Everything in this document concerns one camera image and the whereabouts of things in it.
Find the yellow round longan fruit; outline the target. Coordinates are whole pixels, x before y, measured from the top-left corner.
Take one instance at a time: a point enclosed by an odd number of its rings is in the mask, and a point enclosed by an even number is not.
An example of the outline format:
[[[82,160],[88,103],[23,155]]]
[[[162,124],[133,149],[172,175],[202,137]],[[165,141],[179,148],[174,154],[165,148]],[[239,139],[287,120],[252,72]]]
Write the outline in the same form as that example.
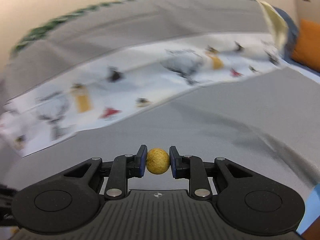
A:
[[[149,150],[146,157],[146,167],[152,174],[160,175],[165,173],[170,166],[170,157],[167,152],[161,148]]]

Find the grey sofa cover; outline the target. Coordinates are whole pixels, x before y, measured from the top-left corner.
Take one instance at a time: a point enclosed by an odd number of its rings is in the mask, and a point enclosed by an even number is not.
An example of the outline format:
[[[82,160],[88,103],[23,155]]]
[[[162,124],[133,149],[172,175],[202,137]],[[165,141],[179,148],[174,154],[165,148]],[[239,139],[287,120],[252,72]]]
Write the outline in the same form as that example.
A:
[[[271,35],[254,0],[141,0],[87,13],[10,60],[1,81],[1,115],[19,93],[80,64],[215,33]],[[25,157],[1,138],[1,183],[22,189],[93,156],[111,160],[142,144],[175,145],[205,161],[224,156],[306,198],[319,184],[319,77],[283,56],[284,49],[281,66],[271,72],[198,87]]]

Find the white deer print cloth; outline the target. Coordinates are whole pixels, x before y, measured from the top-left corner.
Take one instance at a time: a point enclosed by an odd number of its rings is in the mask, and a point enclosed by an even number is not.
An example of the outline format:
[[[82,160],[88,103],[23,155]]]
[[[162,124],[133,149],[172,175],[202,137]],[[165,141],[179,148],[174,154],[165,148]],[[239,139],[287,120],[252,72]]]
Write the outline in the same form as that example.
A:
[[[271,72],[281,66],[281,54],[263,33],[215,33],[123,49],[10,99],[1,138],[25,157],[198,87]]]

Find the blue pillow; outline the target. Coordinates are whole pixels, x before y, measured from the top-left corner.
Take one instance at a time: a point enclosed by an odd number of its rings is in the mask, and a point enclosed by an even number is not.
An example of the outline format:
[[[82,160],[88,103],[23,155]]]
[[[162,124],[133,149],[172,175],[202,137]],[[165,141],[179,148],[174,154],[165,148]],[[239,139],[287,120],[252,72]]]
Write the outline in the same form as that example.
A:
[[[283,59],[289,64],[292,64],[300,69],[304,69],[306,72],[310,72],[313,76],[319,76],[319,72],[312,70],[308,66],[304,64],[300,64],[293,59],[291,59],[291,54],[293,52],[293,49],[296,45],[296,41],[298,38],[299,30],[296,26],[293,19],[282,9],[278,7],[274,7],[276,12],[284,19],[284,21],[287,23],[288,26],[288,32],[287,32],[287,43],[284,48],[284,56]]]

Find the orange cushion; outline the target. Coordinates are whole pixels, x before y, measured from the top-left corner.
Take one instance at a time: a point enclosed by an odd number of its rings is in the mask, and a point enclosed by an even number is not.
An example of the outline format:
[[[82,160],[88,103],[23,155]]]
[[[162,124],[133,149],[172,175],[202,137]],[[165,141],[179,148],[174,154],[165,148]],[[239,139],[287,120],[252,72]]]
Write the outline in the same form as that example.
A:
[[[319,23],[302,19],[291,59],[319,72]]]

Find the pale yellow cloth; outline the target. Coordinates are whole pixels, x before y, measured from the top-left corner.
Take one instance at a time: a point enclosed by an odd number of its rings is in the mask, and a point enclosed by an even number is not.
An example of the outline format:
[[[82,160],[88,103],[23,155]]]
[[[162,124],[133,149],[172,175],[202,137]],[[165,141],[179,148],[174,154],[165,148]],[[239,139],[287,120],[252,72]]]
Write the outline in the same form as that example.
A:
[[[283,50],[287,44],[288,25],[276,9],[269,3],[257,0],[264,15],[268,29],[273,37],[274,45],[278,50]]]

